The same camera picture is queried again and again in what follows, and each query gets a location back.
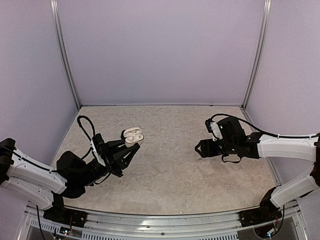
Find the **white earbud charging case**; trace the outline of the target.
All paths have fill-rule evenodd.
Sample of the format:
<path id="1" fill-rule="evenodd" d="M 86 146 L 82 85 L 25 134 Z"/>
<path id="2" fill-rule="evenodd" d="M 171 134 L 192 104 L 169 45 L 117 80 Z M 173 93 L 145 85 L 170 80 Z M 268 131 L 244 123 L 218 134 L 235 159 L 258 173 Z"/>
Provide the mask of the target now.
<path id="1" fill-rule="evenodd" d="M 144 135 L 142 129 L 139 127 L 132 127 L 125 129 L 122 133 L 124 144 L 127 148 L 132 147 L 135 144 L 141 145 L 144 142 Z"/>

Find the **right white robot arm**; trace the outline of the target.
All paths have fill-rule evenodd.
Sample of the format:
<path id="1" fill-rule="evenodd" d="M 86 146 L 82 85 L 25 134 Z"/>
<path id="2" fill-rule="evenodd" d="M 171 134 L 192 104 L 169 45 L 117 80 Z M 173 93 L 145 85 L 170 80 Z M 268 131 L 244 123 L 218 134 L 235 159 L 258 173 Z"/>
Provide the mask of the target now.
<path id="1" fill-rule="evenodd" d="M 256 210 L 256 218 L 266 222 L 276 209 L 286 203 L 320 188 L 320 135 L 281 135 L 255 128 L 247 135 L 241 123 L 247 123 L 239 117 L 222 114 L 223 118 L 214 121 L 211 117 L 205 121 L 209 139 L 200 140 L 194 150 L 202 158 L 220 156 L 222 159 L 236 155 L 239 159 L 288 158 L 312 163 L 304 173 L 287 183 L 269 190 Z"/>

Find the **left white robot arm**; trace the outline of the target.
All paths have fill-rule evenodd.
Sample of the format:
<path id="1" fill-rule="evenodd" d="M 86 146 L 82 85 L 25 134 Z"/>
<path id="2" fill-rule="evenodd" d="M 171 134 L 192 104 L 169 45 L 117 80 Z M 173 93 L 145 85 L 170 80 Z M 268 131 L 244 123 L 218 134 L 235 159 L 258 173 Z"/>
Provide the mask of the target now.
<path id="1" fill-rule="evenodd" d="M 104 142 L 97 136 L 90 141 L 90 162 L 68 150 L 52 167 L 28 157 L 15 147 L 14 139 L 6 138 L 0 143 L 0 186 L 17 191 L 63 223 L 70 218 L 70 211 L 58 199 L 77 199 L 86 187 L 98 185 L 110 175 L 122 177 L 142 142 L 132 137 Z"/>

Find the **front aluminium rail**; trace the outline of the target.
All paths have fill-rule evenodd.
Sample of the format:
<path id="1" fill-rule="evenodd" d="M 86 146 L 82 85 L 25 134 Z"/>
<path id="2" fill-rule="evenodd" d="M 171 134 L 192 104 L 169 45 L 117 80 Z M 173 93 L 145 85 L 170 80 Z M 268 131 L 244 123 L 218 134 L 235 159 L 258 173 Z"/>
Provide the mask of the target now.
<path id="1" fill-rule="evenodd" d="M 17 240 L 306 240 L 305 224 L 296 201 L 284 216 L 248 223 L 243 212 L 253 208 L 202 214 L 145 215 L 86 209 L 81 226 L 42 217 L 29 203 L 23 213 Z"/>

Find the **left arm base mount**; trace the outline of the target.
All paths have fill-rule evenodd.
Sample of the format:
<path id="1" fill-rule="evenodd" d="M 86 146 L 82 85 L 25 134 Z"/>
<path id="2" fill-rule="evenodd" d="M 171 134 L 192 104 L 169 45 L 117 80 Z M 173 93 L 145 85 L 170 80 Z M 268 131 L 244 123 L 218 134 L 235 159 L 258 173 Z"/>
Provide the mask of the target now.
<path id="1" fill-rule="evenodd" d="M 43 217 L 46 220 L 50 220 L 63 225 L 68 225 L 71 227 L 83 228 L 88 213 L 81 210 L 70 209 L 66 207 L 52 206 L 43 213 Z"/>

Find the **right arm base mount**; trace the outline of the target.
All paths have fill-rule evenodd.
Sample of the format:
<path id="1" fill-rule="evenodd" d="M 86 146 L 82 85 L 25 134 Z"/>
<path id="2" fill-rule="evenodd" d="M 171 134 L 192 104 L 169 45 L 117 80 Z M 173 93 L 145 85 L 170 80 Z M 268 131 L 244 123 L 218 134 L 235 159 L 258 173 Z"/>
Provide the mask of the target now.
<path id="1" fill-rule="evenodd" d="M 249 227 L 274 221 L 276 218 L 280 219 L 283 216 L 282 212 L 278 208 L 269 211 L 267 208 L 260 207 L 242 210 L 238 214 L 242 227 Z"/>

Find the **right aluminium frame post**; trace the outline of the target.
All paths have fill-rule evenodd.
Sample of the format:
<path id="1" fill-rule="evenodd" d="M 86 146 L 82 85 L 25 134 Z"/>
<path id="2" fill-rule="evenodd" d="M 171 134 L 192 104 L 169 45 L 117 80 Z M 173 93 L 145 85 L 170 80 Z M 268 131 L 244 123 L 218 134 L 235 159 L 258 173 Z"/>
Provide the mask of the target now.
<path id="1" fill-rule="evenodd" d="M 252 68 L 250 71 L 249 75 L 249 81 L 248 85 L 245 91 L 244 99 L 242 102 L 242 109 L 244 111 L 247 110 L 249 106 L 249 102 L 253 93 L 254 85 L 257 79 L 261 59 L 263 56 L 263 50 L 264 50 L 264 45 L 266 42 L 266 36 L 268 32 L 268 25 L 269 25 L 269 20 L 270 20 L 270 13 L 271 13 L 271 8 L 272 8 L 272 1 L 271 0 L 265 0 L 264 5 L 263 5 L 263 11 L 262 11 L 262 19 L 261 19 L 261 24 L 260 24 L 260 29 L 259 29 L 259 34 L 258 34 L 258 41 L 257 41 L 257 46 L 255 49 L 255 55 L 253 59 L 253 64 Z"/>

